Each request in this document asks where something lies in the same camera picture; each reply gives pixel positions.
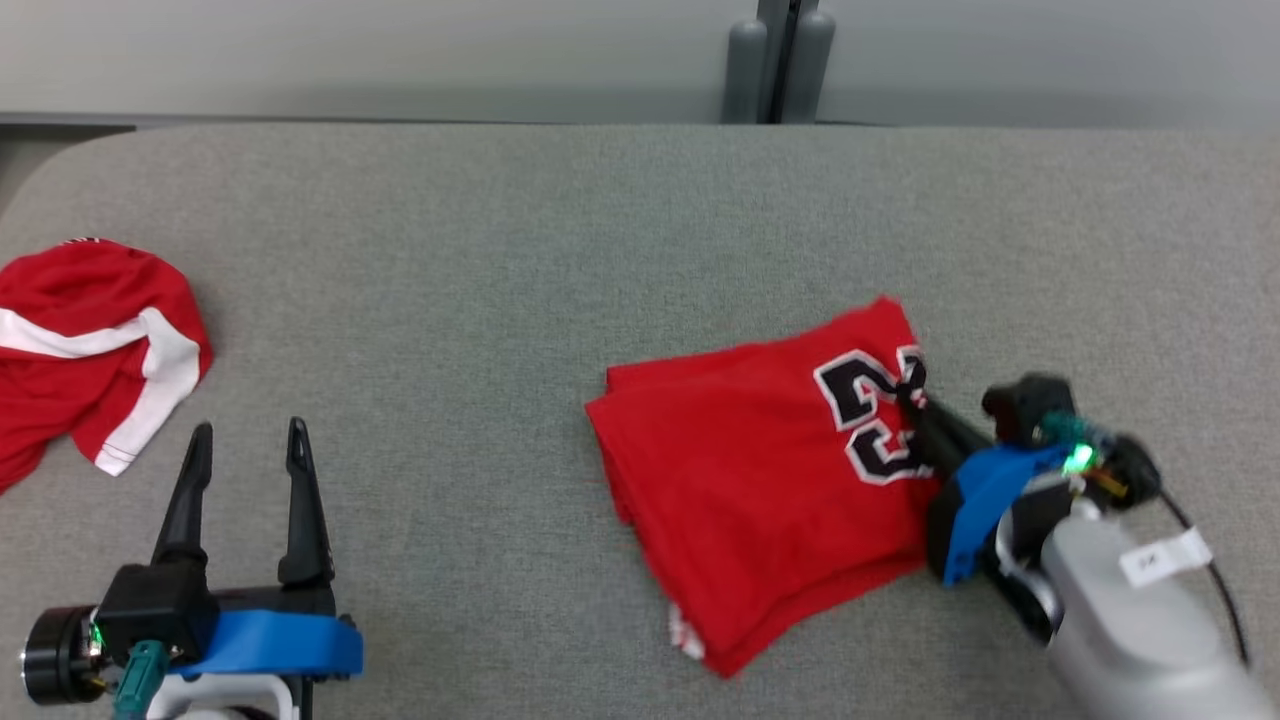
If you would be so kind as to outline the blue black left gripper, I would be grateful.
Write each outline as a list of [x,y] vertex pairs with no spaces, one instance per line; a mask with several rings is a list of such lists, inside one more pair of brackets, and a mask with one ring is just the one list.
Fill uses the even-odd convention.
[[[204,495],[212,478],[212,437],[210,421],[192,432],[152,565],[207,565],[201,538]],[[291,478],[289,515],[276,579],[283,585],[310,588],[218,591],[220,618],[212,642],[204,660],[183,667],[184,678],[265,674],[328,679],[364,674],[364,637],[347,615],[337,612],[333,589],[320,587],[332,583],[335,569],[308,428],[301,418],[289,420],[285,471]]]

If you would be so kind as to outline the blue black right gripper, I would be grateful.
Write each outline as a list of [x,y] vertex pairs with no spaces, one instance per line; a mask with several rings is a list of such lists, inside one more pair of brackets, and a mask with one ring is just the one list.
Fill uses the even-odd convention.
[[911,454],[943,480],[925,512],[925,556],[934,577],[955,585],[974,574],[987,537],[1027,486],[1046,473],[1060,475],[1073,447],[995,446],[923,386],[901,383],[897,405]]

